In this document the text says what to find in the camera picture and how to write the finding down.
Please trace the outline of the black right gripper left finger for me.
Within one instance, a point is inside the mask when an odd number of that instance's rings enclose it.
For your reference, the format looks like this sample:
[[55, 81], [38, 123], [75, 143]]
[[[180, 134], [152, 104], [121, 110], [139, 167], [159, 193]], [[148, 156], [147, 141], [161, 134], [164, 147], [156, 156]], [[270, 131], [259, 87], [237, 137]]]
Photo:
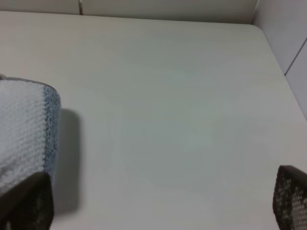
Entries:
[[0, 197], [2, 230], [48, 230], [54, 218], [51, 179], [36, 172]]

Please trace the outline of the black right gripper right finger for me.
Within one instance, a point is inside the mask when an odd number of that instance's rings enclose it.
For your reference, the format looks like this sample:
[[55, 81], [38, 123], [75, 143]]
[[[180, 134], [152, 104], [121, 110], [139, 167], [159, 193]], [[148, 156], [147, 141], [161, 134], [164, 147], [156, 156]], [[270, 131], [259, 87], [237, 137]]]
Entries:
[[273, 213], [279, 229], [307, 228], [307, 174], [291, 166], [278, 168], [272, 201]]

